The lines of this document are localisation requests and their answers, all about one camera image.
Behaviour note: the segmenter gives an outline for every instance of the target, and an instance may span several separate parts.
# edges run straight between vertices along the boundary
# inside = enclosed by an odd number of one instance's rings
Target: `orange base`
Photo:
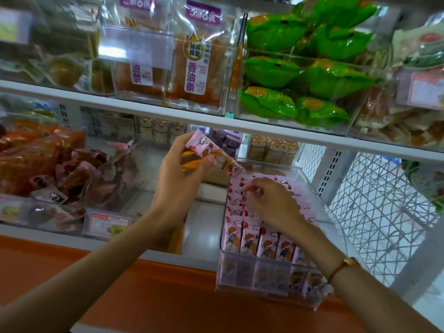
[[[88,252],[0,236],[0,305],[16,299]],[[329,296],[316,311],[215,292],[214,272],[138,260],[81,322],[125,332],[361,333],[350,310]]]

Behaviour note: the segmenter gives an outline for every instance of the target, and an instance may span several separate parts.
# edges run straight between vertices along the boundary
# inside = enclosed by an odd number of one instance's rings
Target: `white shelf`
[[[352,139],[337,135],[268,125],[266,123],[257,123],[245,120],[217,117],[198,112],[177,110],[156,105],[141,104],[137,102],[106,98],[96,95],[87,95],[83,93],[54,89],[44,86],[0,80],[0,91],[17,95],[52,99],[63,104],[75,103],[115,112],[166,117],[173,120],[179,120],[203,126],[225,128],[251,134],[265,134],[270,137],[285,138],[288,140],[296,140],[302,143],[331,146],[339,149],[363,151],[373,154],[402,157],[425,162],[444,161],[444,153],[439,152],[425,151],[415,148],[389,145],[380,142]]]

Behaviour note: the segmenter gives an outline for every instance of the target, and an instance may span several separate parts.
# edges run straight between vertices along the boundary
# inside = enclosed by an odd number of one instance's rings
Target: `green plastic wrapper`
[[[295,14],[268,14],[247,21],[248,48],[279,52],[290,50],[308,29]]]
[[[290,97],[264,87],[250,86],[241,93],[241,103],[248,112],[263,118],[294,119],[296,116],[296,107]]]
[[[366,0],[319,0],[311,19],[315,28],[321,24],[351,28],[373,16],[378,7]]]
[[[310,92],[325,99],[341,98],[376,84],[377,79],[339,62],[322,59],[305,70]]]
[[[298,77],[302,69],[295,63],[259,56],[244,61],[244,72],[256,84],[283,87]]]
[[[348,122],[348,114],[344,109],[325,100],[300,97],[295,104],[295,119],[300,124],[329,129],[336,124]]]
[[[339,27],[329,30],[325,25],[317,28],[313,35],[316,52],[335,61],[347,61],[358,56],[373,37],[373,34]]]

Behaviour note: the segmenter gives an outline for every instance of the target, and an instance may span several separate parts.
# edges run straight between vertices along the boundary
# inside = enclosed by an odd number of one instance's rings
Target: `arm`
[[[323,232],[307,222],[283,185],[270,179],[254,179],[244,187],[255,212],[276,230],[293,240],[316,267],[329,277],[346,257]],[[332,286],[370,333],[440,330],[357,265],[341,269]]]
[[[214,160],[209,155],[185,176],[180,155],[192,135],[176,138],[165,157],[149,211],[109,243],[4,307],[0,332],[66,333],[151,244],[181,224]]]

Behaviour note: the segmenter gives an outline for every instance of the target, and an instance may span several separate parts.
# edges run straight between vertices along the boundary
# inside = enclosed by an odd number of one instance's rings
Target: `white wire rack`
[[[369,271],[386,286],[439,219],[396,161],[359,152],[330,205]]]
[[[307,177],[308,181],[313,180],[314,174],[318,169],[319,163],[325,153],[327,147],[312,145],[312,144],[302,144],[299,149],[299,157],[297,162],[302,167],[302,171]]]

